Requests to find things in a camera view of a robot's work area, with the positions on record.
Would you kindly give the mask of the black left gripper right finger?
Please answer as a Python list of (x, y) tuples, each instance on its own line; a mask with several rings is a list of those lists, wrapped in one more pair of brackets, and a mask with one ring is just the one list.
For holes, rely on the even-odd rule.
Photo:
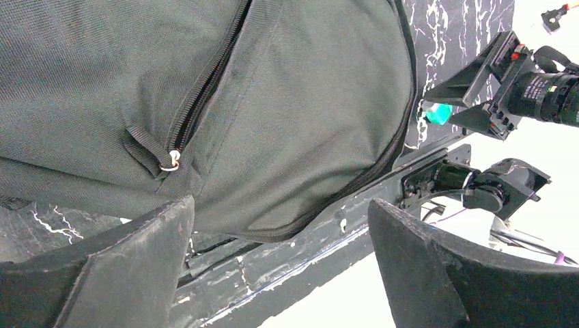
[(368, 224), (397, 327), (577, 327), (578, 269), (495, 251), (374, 199)]

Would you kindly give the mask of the small teal box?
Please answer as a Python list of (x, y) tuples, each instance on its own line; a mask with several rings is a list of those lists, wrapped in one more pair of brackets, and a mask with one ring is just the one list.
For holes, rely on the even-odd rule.
[(430, 101), (421, 104), (423, 116), (432, 124), (445, 125), (453, 114), (453, 106)]

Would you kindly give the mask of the black backpack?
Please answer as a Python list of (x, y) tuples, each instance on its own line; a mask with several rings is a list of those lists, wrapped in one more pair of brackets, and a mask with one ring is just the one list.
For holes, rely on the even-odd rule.
[(1, 205), (283, 241), (389, 168), (415, 72), (402, 1), (2, 1)]

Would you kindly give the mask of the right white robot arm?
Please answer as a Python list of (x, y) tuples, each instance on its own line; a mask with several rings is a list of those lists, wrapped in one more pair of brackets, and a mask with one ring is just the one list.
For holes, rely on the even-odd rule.
[[(467, 66), (426, 91), (423, 102), (431, 111), (459, 107), (449, 124), (499, 140), (522, 118), (575, 127), (578, 65), (550, 46), (532, 51), (513, 31), (502, 31)], [(505, 220), (526, 201), (538, 201), (538, 190), (549, 182), (518, 159), (480, 171), (447, 157), (406, 177), (400, 207), (411, 211), (445, 196)]]

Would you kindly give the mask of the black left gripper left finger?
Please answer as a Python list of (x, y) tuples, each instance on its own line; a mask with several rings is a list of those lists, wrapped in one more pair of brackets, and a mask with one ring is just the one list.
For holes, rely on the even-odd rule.
[(2, 327), (165, 327), (195, 218), (191, 196), (20, 263), (1, 264)]

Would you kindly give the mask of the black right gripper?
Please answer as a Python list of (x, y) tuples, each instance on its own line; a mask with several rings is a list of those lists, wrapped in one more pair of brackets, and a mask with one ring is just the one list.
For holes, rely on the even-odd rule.
[(551, 46), (530, 50), (514, 31), (497, 33), (468, 65), (426, 91), (423, 100), (470, 107), (491, 75), (499, 88), (486, 110), (465, 109), (449, 123), (502, 140), (520, 118), (578, 126), (578, 64)]

